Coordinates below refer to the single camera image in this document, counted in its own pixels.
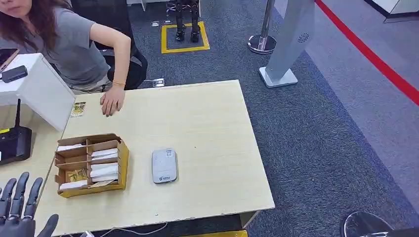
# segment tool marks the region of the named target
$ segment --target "light wood tabletop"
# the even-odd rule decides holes
[[[127,187],[63,198],[53,166],[36,220],[59,214],[54,235],[238,213],[245,226],[275,207],[238,80],[127,91],[123,109],[108,118],[100,97],[77,96],[84,115],[69,119],[63,138],[120,136],[130,152]],[[161,148],[175,149],[178,179],[156,185],[151,153]]]
[[[14,127],[15,118],[15,105],[0,106],[0,129]],[[57,149],[57,141],[61,139],[63,132],[55,130],[24,104],[21,106],[20,124],[32,130],[31,157],[24,161],[0,165],[0,188],[4,188],[10,178],[19,179],[20,175],[27,171],[29,172],[25,193],[27,200],[34,180],[38,177],[45,178],[48,173]]]

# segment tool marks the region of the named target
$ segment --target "long brown hair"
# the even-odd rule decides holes
[[[65,0],[32,0],[32,8],[28,14],[29,20],[37,30],[37,34],[43,39],[48,52],[54,49],[55,39],[57,38],[55,31],[55,7],[71,9]],[[37,46],[28,39],[23,21],[2,12],[0,12],[0,36],[24,47],[26,47],[26,43],[36,51],[39,51]]]

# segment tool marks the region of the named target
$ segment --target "cardboard organizer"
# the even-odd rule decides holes
[[[110,190],[120,190],[126,187],[126,173],[128,168],[128,147],[117,135],[102,134],[84,137],[62,139],[58,141],[59,146],[71,146],[75,144],[86,144],[83,147],[73,148],[65,151],[55,152],[55,166],[58,167],[58,174],[55,175],[55,182],[58,183],[58,194],[64,198],[86,194],[99,193]],[[118,148],[118,157],[92,160],[92,153],[112,148]],[[91,187],[94,183],[90,177],[91,165],[118,163],[118,180],[105,186]],[[70,182],[67,171],[85,169],[87,173],[87,185],[81,187],[59,190],[63,183]]]

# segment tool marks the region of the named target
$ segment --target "stand base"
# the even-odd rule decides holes
[[[275,46],[276,46],[276,39],[274,39],[272,36],[268,36],[266,38],[265,48],[259,48],[259,40],[260,40],[260,35],[254,35],[250,37],[248,41],[248,47],[252,52],[255,52],[258,54],[269,54],[274,51]]]
[[[393,228],[380,217],[368,212],[354,212],[343,222],[342,237],[361,237],[374,233],[382,233]]]
[[[266,67],[259,68],[260,76],[265,81],[265,85],[268,88],[283,86],[283,85],[291,85],[298,82],[297,78],[295,77],[294,73],[291,71],[291,69],[288,69],[288,71],[285,73],[285,75],[282,78],[270,78],[268,74],[266,74]]]

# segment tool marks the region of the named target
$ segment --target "gray carpet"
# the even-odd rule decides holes
[[[276,0],[285,13],[288,0]],[[419,21],[384,24],[364,0],[324,3],[382,60],[419,88]],[[412,206],[419,212],[419,107],[397,89],[318,7],[307,47],[317,68],[352,116]]]
[[[396,228],[419,226],[418,214],[306,53],[292,67],[298,84],[264,86],[257,69],[269,55],[251,53],[246,39],[260,31],[265,1],[206,0],[203,5],[207,51],[160,53],[160,29],[151,22],[165,19],[164,4],[148,4],[145,13],[132,6],[130,17],[136,43],[149,60],[148,79],[164,77],[168,85],[240,80],[277,206],[257,216],[249,235],[336,237],[341,220],[356,210],[375,213]],[[281,21],[277,12],[274,21]],[[238,217],[230,216],[170,223],[149,236],[238,229]],[[115,231],[109,236],[135,235]]]

